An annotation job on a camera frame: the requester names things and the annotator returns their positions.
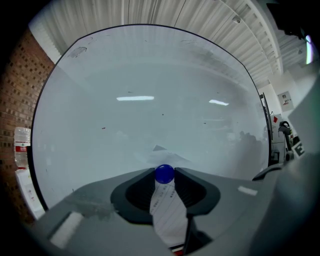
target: brick wall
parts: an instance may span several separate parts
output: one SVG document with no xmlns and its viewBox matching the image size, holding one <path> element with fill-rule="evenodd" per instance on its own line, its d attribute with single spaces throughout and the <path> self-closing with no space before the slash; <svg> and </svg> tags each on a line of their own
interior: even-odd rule
<svg viewBox="0 0 320 256">
<path fill-rule="evenodd" d="M 0 81 L 0 186 L 3 186 L 20 219 L 32 223 L 16 181 L 15 127 L 31 128 L 39 93 L 54 67 L 27 29 L 7 61 Z"/>
</svg>

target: red sticker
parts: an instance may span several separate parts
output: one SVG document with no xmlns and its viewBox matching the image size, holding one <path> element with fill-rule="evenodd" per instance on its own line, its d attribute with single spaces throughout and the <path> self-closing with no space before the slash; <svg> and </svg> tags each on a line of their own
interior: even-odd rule
<svg viewBox="0 0 320 256">
<path fill-rule="evenodd" d="M 15 146 L 15 152 L 27 152 L 26 146 Z"/>
</svg>

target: water bottle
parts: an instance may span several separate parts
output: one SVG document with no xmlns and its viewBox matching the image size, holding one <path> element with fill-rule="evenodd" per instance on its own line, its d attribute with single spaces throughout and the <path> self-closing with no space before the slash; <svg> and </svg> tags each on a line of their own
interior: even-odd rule
<svg viewBox="0 0 320 256">
<path fill-rule="evenodd" d="M 31 145 L 31 129 L 16 127 L 14 129 L 14 158 L 20 169 L 28 169 L 27 146 Z"/>
</svg>

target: white corrugated ceiling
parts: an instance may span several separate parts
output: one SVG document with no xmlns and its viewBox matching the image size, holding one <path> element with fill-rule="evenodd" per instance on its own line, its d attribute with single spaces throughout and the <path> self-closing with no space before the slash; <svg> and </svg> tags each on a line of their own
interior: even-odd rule
<svg viewBox="0 0 320 256">
<path fill-rule="evenodd" d="M 236 16 L 239 24 L 233 22 Z M 270 83 L 268 75 L 282 74 L 306 59 L 304 42 L 284 35 L 272 22 L 255 0 L 56 0 L 29 27 L 54 62 L 78 38 L 113 26 L 159 24 L 187 30 L 234 55 L 261 88 Z"/>
</svg>

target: blue marker cap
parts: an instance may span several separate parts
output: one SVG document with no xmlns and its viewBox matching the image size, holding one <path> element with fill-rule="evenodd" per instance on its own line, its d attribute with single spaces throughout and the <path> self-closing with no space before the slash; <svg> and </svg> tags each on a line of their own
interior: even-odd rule
<svg viewBox="0 0 320 256">
<path fill-rule="evenodd" d="M 155 180 L 161 184 L 167 184 L 175 177 L 175 170 L 168 164 L 162 164 L 155 169 Z"/>
</svg>

